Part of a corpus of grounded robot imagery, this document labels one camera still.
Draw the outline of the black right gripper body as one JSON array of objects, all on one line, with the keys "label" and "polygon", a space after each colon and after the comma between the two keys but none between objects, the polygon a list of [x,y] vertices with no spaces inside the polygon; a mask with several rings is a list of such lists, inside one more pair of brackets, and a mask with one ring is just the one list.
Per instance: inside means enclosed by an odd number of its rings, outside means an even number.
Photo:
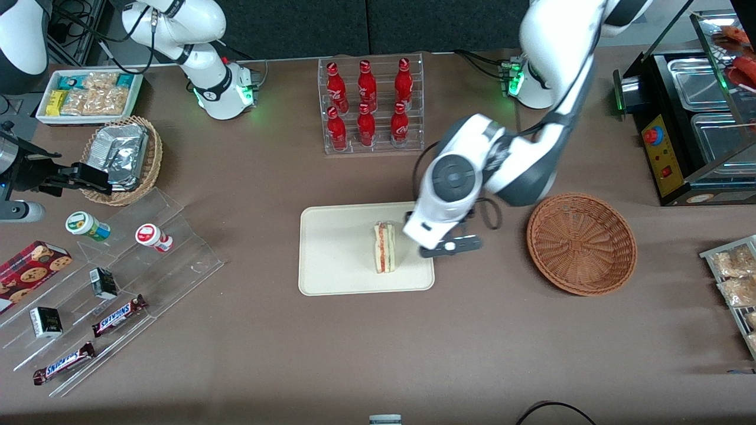
[{"label": "black right gripper body", "polygon": [[38,164],[48,159],[48,151],[32,143],[9,142],[13,146],[15,157],[9,166],[9,191],[38,192],[46,179],[45,164]]}]

